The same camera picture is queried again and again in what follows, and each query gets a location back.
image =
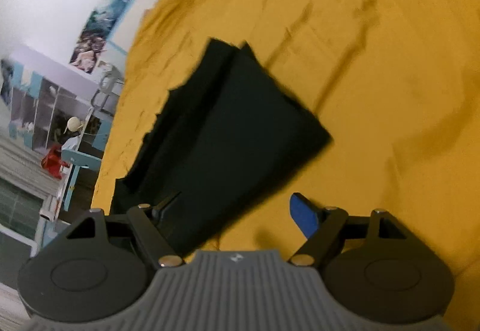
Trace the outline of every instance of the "curtain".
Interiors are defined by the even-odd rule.
[[[39,154],[17,145],[0,133],[0,178],[45,199],[56,194],[59,183],[42,169],[41,160]]]

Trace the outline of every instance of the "gray gripper base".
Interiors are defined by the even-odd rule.
[[[199,251],[188,265],[159,270],[145,294],[117,315],[81,324],[33,317],[23,330],[451,331],[440,317],[392,326],[354,315],[314,269],[292,266],[277,251]]]

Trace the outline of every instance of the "window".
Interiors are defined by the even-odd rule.
[[[17,288],[20,267],[37,252],[42,200],[0,178],[0,283]]]

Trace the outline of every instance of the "yellow fabric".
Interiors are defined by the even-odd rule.
[[[167,90],[183,83],[208,37],[247,40],[334,143],[221,235],[223,250],[304,239],[289,217],[301,192],[351,214],[385,208],[457,279],[446,315],[480,322],[480,0],[160,0],[129,54],[127,80],[93,206],[109,209]]]

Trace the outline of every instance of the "black fabric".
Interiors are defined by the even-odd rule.
[[[158,230],[181,256],[193,251],[330,141],[308,110],[280,92],[251,48],[211,40],[190,79],[170,92],[111,213],[166,205]]]

